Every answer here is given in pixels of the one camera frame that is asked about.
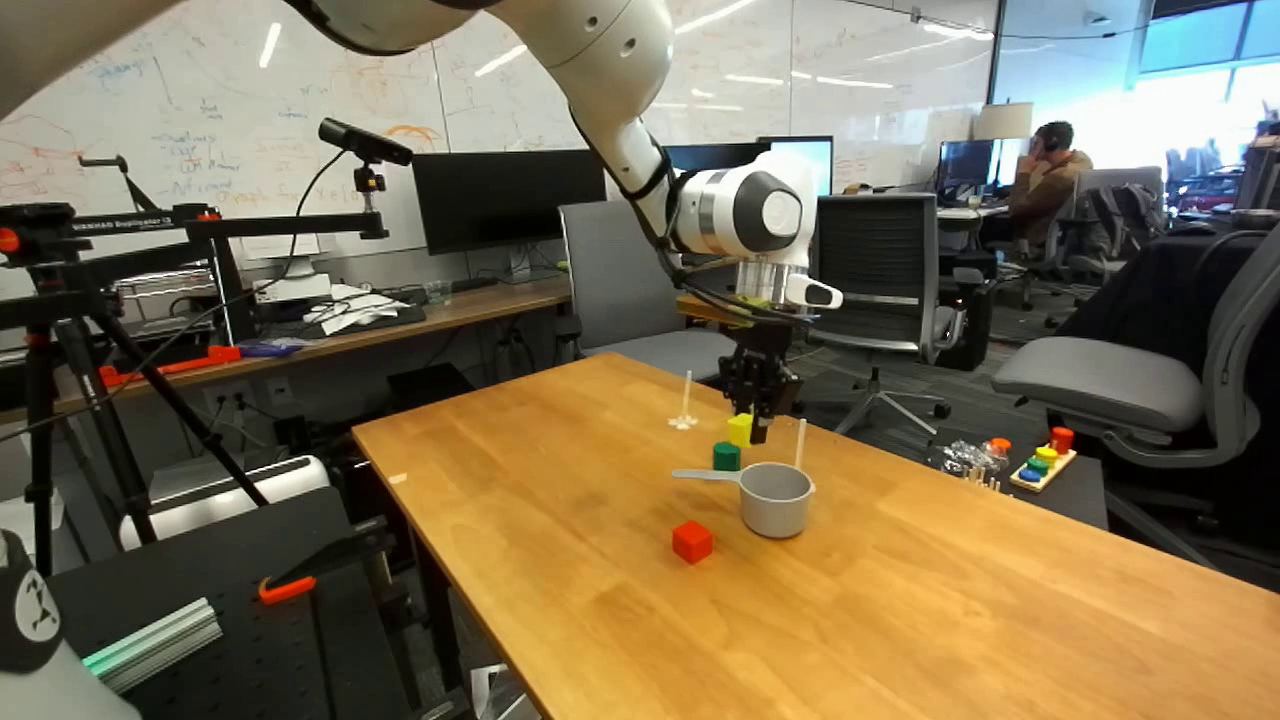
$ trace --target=table leg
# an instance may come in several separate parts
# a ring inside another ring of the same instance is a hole
[[[436,645],[439,684],[446,693],[466,688],[466,657],[456,649],[456,624],[447,606],[447,578],[429,547],[418,547],[418,571],[423,582],[429,628]]]

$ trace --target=red block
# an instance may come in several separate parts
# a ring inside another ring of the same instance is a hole
[[[703,558],[712,558],[712,533],[697,519],[683,519],[676,533],[673,533],[673,552],[683,558],[683,566],[697,566]]]

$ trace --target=office desk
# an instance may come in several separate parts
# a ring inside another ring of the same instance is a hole
[[[53,578],[53,592],[81,657],[209,598],[225,636],[134,688],[146,715],[412,715],[359,566],[325,571],[314,599],[262,609],[254,598],[346,533],[338,491],[314,491]]]
[[[709,469],[725,400],[592,356],[355,429],[547,715],[1271,715],[1280,598],[807,429],[811,525]],[[793,457],[798,423],[767,450]],[[717,533],[683,566],[680,519]]]
[[[532,314],[547,314],[560,303],[569,303],[569,279],[560,279],[560,277],[555,279],[528,279],[528,284],[493,284],[493,290],[476,290],[476,293],[456,293],[446,309],[432,309],[418,325],[304,341],[304,348],[286,362],[235,362],[235,366],[221,366],[221,367],[180,374],[167,382],[176,388],[216,386],[216,382],[278,374],[278,367],[291,367],[291,366],[309,366],[309,362],[325,362],[325,356],[350,356],[350,353],[366,353],[366,348],[379,348],[379,345],[399,345],[399,341],[439,335],[439,331],[476,329],[476,325],[493,325],[493,320],[532,315]],[[148,386],[135,382],[111,397],[124,400],[134,392],[148,392]],[[81,409],[83,409],[81,397],[66,397],[56,403],[56,413],[81,413]]]

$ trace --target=tripod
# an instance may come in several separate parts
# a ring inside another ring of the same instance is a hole
[[[77,279],[81,249],[90,240],[74,238],[74,210],[66,205],[24,205],[0,210],[0,222],[13,225],[0,240],[9,263],[33,271],[37,298],[0,303],[0,329],[30,329],[30,434],[33,434],[33,528],[37,528],[37,570],[53,571],[53,400],[56,400],[56,345],[67,353],[90,416],[99,434],[105,457],[111,466],[124,513],[135,525],[140,542],[152,546],[155,528],[148,519],[148,485],[127,450],[124,423],[105,382],[91,367],[90,320],[116,345],[124,362],[155,388],[155,397],[180,416],[180,423],[200,438],[200,443],[225,466],[225,471],[254,496],[267,504],[266,491],[245,477],[221,438],[186,403],[186,397],[148,366],[135,341],[111,320],[111,298]]]

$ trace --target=office chair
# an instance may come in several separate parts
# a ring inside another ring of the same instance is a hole
[[[1061,413],[1141,469],[1220,469],[1262,434],[1243,392],[1248,353],[1280,303],[1280,227],[1243,260],[1208,320],[1208,356],[1197,367],[1089,335],[1026,345],[997,392]],[[1176,438],[1208,429],[1214,443],[1180,450]]]
[[[846,309],[823,314],[807,341],[935,366],[965,335],[965,315],[941,309],[941,227],[935,198],[928,192],[819,200],[816,268],[819,279],[846,293]],[[926,403],[932,421],[950,416],[950,403],[932,397],[889,392],[871,366],[836,434],[856,429],[884,403],[932,442],[935,429],[910,400]]]
[[[572,279],[581,353],[622,353],[641,366],[712,382],[732,341],[709,329],[683,329],[676,290],[648,246],[634,205],[560,205],[560,234]]]

